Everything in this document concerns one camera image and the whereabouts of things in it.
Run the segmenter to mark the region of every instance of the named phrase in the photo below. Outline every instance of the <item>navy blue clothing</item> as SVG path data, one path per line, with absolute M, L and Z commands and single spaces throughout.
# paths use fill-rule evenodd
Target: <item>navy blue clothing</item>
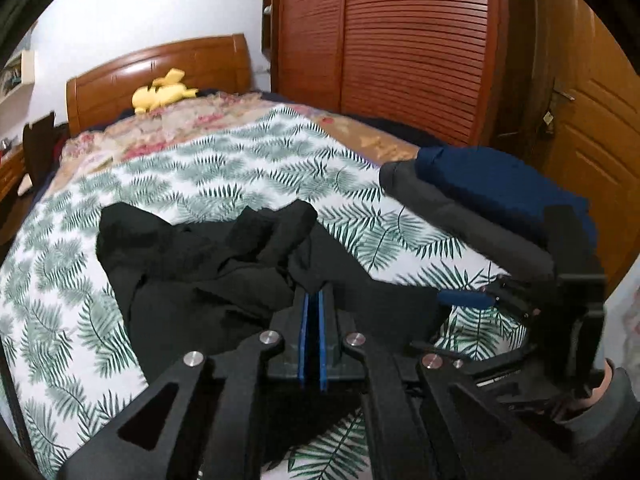
M 110 123 L 99 123 L 90 126 L 85 131 L 86 132 L 103 132 L 112 124 L 115 124 L 123 119 L 128 119 L 129 117 L 133 117 L 136 113 L 133 111 L 133 108 L 126 108 L 122 111 L 122 113 Z
M 53 164 L 53 167 L 51 168 L 51 171 L 49 171 L 49 173 L 47 173 L 47 176 L 42 181 L 41 186 L 35 191 L 35 193 L 33 195 L 33 200 L 31 200 L 31 205 L 29 206 L 29 209 L 27 210 L 27 214 L 24 216 L 25 218 L 27 218 L 27 216 L 29 216 L 29 213 L 31 211 L 33 211 L 33 208 L 36 207 L 36 204 L 42 199 L 44 194 L 47 192 L 47 189 L 49 189 L 49 186 L 53 182 L 53 178 L 56 176 L 56 173 L 58 172 L 59 168 L 60 168 L 60 163 L 56 161 Z
M 466 208 L 541 247 L 546 246 L 544 208 L 570 205 L 596 247 L 598 232 L 589 216 L 589 201 L 507 153 L 491 148 L 421 148 L 415 172 Z

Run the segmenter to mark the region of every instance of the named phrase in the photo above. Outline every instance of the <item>black clothing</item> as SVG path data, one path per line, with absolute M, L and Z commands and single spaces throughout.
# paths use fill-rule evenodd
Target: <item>black clothing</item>
M 124 203 L 102 210 L 96 254 L 149 382 L 185 353 L 236 348 L 326 282 L 337 308 L 392 351 L 429 340 L 450 313 L 431 287 L 377 282 L 297 200 L 234 221 L 171 225 Z
M 380 168 L 380 186 L 420 218 L 455 235 L 511 276 L 525 282 L 548 280 L 554 274 L 551 254 L 447 197 L 418 178 L 414 160 L 387 162 Z

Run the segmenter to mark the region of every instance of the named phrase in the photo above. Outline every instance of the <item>green fern pattern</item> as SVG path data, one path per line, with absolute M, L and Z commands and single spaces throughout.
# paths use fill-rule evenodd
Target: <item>green fern pattern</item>
M 286 106 L 78 178 L 35 206 L 0 268 L 0 341 L 47 478 L 146 387 L 95 257 L 101 209 L 122 201 L 172 223 L 221 221 L 296 198 L 377 280 L 472 289 L 503 273 L 385 196 L 376 167 Z M 526 332 L 496 311 L 454 308 L 440 336 L 482 359 Z M 368 478 L 362 414 L 270 467 L 283 480 Z

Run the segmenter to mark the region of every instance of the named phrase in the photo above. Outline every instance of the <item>metal screw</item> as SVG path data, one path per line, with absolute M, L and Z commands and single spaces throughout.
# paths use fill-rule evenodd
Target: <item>metal screw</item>
M 188 352 L 184 355 L 182 360 L 188 367 L 193 368 L 194 366 L 198 366 L 204 361 L 204 355 L 196 351 Z
M 349 346 L 362 346 L 366 340 L 367 338 L 360 332 L 351 332 L 347 335 L 347 345 Z
M 442 366 L 442 357 L 438 354 L 427 354 L 422 358 L 422 366 L 429 370 L 435 370 Z
M 280 334 L 275 330 L 265 330 L 260 334 L 260 342 L 265 345 L 277 343 L 280 340 Z

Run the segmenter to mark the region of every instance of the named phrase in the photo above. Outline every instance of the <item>bed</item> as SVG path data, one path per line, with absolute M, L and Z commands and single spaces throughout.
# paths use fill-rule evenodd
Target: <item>bed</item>
M 190 88 L 218 92 L 116 121 L 136 88 L 174 66 Z M 0 268 L 0 338 L 47 478 L 146 387 L 95 256 L 100 210 L 110 203 L 176 223 L 301 198 L 376 279 L 471 289 L 504 273 L 384 195 L 379 165 L 412 158 L 415 146 L 322 110 L 267 101 L 249 92 L 250 73 L 236 34 L 142 50 L 68 82 L 72 138 Z M 105 123 L 113 124 L 92 130 Z M 438 345 L 483 359 L 523 337 L 496 310 L 454 308 Z M 356 412 L 263 477 L 368 478 L 363 437 Z

